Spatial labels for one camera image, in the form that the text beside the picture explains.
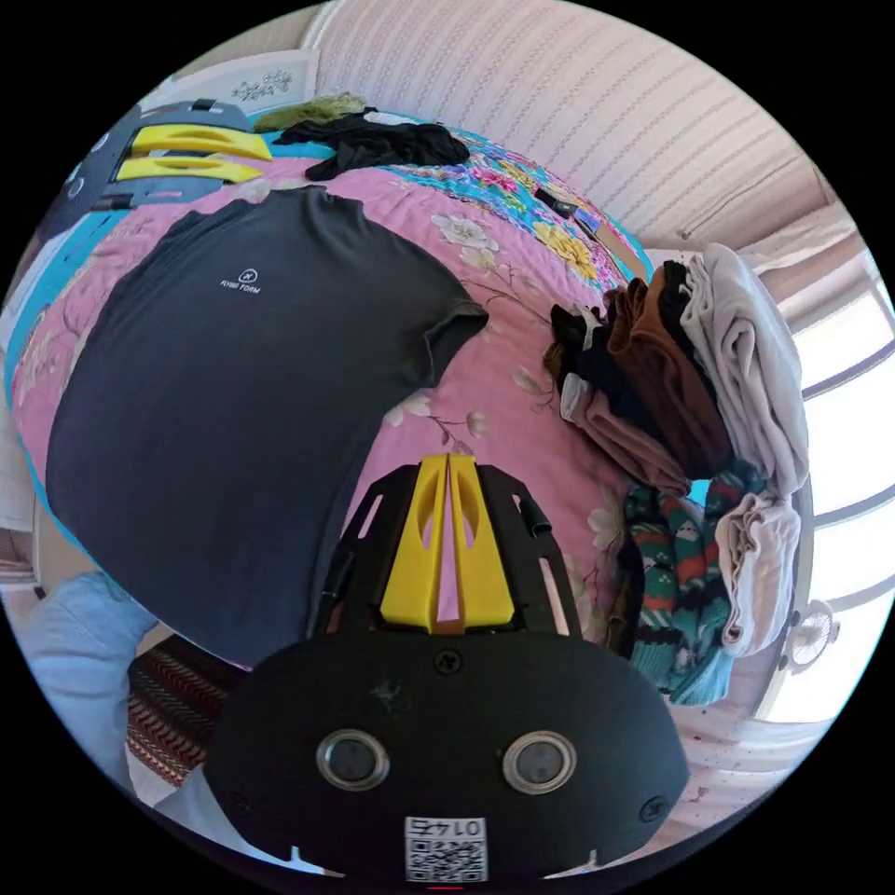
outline striped wallpaper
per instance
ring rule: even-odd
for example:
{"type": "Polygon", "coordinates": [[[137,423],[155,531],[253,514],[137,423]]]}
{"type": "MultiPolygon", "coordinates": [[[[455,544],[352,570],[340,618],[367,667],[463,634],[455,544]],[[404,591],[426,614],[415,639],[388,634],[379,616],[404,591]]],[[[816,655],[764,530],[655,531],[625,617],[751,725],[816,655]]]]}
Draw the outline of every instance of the striped wallpaper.
{"type": "Polygon", "coordinates": [[[757,103],[662,38],[559,0],[338,0],[317,92],[478,131],[647,245],[756,241],[825,201],[757,103]]]}

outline beige folded cloth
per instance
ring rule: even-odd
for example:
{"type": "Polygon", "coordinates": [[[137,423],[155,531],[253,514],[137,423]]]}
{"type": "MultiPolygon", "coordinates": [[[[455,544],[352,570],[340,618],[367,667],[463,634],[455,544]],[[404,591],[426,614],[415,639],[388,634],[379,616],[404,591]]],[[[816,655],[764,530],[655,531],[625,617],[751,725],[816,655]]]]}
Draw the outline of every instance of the beige folded cloth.
{"type": "Polygon", "coordinates": [[[734,453],[788,497],[808,475],[802,367],[774,299],[736,252],[713,243],[688,268],[681,326],[717,393],[734,453]]]}
{"type": "Polygon", "coordinates": [[[690,492],[689,479],[665,448],[616,417],[606,395],[574,373],[563,381],[559,412],[639,482],[680,497],[690,492]]]}
{"type": "Polygon", "coordinates": [[[718,564],[732,607],[722,633],[728,654],[758,653],[786,625],[801,529],[790,501],[769,491],[747,494],[718,522],[718,564]]]}

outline camera lens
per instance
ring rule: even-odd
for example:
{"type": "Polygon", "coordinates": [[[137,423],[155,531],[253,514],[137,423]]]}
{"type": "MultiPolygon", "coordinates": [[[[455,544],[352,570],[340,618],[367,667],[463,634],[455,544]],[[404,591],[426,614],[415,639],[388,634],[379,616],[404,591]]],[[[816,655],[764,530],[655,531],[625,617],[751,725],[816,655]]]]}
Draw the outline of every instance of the camera lens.
{"type": "Polygon", "coordinates": [[[518,792],[540,795],[559,789],[574,773],[575,749],[546,730],[525,734],[503,756],[503,776],[518,792]]]}
{"type": "Polygon", "coordinates": [[[378,786],[389,773],[389,758],[374,737],[360,730],[337,730],[317,748],[317,767],[341,790],[362,792],[378,786]]]}

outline black screw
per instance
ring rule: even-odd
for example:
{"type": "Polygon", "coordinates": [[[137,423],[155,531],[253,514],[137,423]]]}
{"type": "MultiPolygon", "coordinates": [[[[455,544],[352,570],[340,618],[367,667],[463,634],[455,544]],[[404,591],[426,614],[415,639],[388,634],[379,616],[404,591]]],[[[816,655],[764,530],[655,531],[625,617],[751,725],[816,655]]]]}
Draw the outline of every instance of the black screw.
{"type": "Polygon", "coordinates": [[[640,820],[643,823],[654,823],[668,813],[668,799],[664,795],[656,795],[640,809],[640,820]]]}
{"type": "Polygon", "coordinates": [[[434,665],[439,674],[456,674],[463,667],[463,660],[456,650],[439,650],[434,665]]]}
{"type": "Polygon", "coordinates": [[[230,794],[230,804],[233,810],[241,817],[247,818],[252,814],[252,806],[249,800],[241,792],[232,792],[230,794]]]}

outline olive green cloth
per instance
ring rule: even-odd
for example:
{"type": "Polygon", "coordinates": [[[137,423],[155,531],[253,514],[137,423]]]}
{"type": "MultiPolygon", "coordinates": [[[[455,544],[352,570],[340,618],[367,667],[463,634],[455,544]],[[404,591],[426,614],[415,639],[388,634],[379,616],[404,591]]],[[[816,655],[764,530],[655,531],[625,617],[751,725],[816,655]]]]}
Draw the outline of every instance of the olive green cloth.
{"type": "Polygon", "coordinates": [[[338,96],[316,96],[306,103],[286,105],[282,109],[267,112],[255,122],[256,133],[285,131],[302,121],[316,121],[326,124],[346,115],[354,115],[366,109],[366,100],[353,93],[340,93],[338,96]]]}

